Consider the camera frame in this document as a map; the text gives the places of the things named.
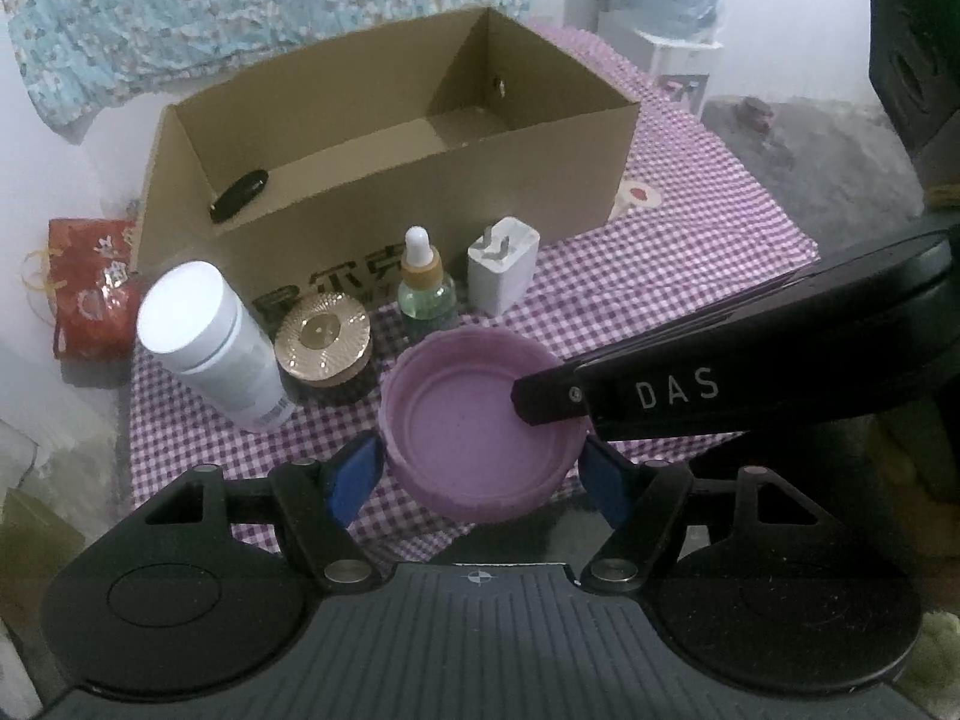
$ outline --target red bag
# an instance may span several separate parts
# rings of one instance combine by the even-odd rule
[[[133,226],[126,220],[50,220],[48,286],[58,360],[133,354],[140,307],[130,271]]]

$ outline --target barcode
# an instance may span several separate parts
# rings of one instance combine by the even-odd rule
[[[278,416],[280,416],[287,409],[287,407],[290,405],[290,402],[291,401],[289,397],[287,397],[286,395],[283,396],[280,399],[280,403],[277,403],[277,405],[275,405],[274,408],[270,409],[270,412],[267,412],[266,415],[264,415],[261,419],[258,419],[257,421],[261,425],[266,425],[270,422],[273,422]]]

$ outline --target gray ribbed panel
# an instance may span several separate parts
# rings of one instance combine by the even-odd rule
[[[387,586],[320,605],[269,669],[168,706],[66,696],[49,720],[922,720],[893,688],[781,701],[701,675],[630,601],[563,568],[402,565]]]

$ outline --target white power adapter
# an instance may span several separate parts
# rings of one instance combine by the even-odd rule
[[[539,232],[518,218],[488,227],[467,251],[470,304],[491,317],[503,314],[530,286],[538,249]]]

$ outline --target checkered tablecloth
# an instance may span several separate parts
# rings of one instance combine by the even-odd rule
[[[666,100],[648,76],[595,35],[566,29],[544,34],[640,100],[624,175],[658,190],[664,203],[543,250],[529,292],[497,324],[569,357],[689,314],[816,257],[813,242],[720,139]],[[394,308],[373,317],[373,333],[382,376],[404,346]],[[379,401],[375,391],[349,408],[308,404],[280,432],[243,434],[138,349],[131,395],[134,502],[143,503],[198,463],[219,464],[227,478],[235,478],[264,475],[296,457],[330,457],[373,427]],[[644,440],[621,448],[635,459],[675,461],[723,439]],[[575,474],[558,496],[577,490]],[[470,525],[419,506],[386,471],[350,529],[375,560],[395,562],[428,560]],[[242,526],[238,535],[275,548],[269,529]]]

